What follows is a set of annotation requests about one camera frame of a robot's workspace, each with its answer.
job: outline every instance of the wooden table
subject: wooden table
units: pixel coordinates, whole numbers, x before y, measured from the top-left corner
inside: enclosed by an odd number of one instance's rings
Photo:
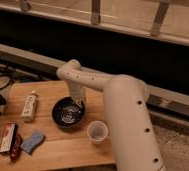
[[[31,90],[38,94],[35,119],[24,123],[21,112],[25,99]],[[105,121],[102,107],[102,93],[86,89],[86,115],[76,130],[64,132],[52,120],[52,108],[61,98],[68,96],[67,85],[63,81],[14,84],[11,88],[4,113],[0,117],[0,144],[5,124],[16,122],[23,139],[35,129],[43,132],[45,141],[32,155],[21,152],[19,160],[9,164],[9,157],[0,154],[0,170],[51,170],[81,166],[114,163],[109,137],[100,145],[90,143],[86,135],[87,125],[93,120]]]

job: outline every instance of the white cup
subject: white cup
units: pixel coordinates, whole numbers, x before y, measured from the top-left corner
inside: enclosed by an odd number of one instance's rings
[[[93,121],[87,127],[87,135],[93,144],[100,144],[108,135],[108,127],[102,121]]]

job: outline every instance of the black bowl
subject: black bowl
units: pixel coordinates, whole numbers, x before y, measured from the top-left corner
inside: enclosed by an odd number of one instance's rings
[[[71,97],[59,100],[52,110],[52,118],[60,128],[76,126],[84,117],[85,106],[79,107]]]

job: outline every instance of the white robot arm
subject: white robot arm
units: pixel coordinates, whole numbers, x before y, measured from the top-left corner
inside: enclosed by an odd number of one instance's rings
[[[103,102],[119,171],[165,171],[146,107],[146,84],[128,75],[81,71],[71,60],[57,70],[67,81],[70,96],[78,104],[84,100],[83,86],[102,91]]]

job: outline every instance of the bottle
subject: bottle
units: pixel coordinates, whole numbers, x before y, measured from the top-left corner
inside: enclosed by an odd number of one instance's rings
[[[32,90],[30,95],[27,96],[21,118],[24,122],[32,122],[35,115],[36,107],[36,91]]]

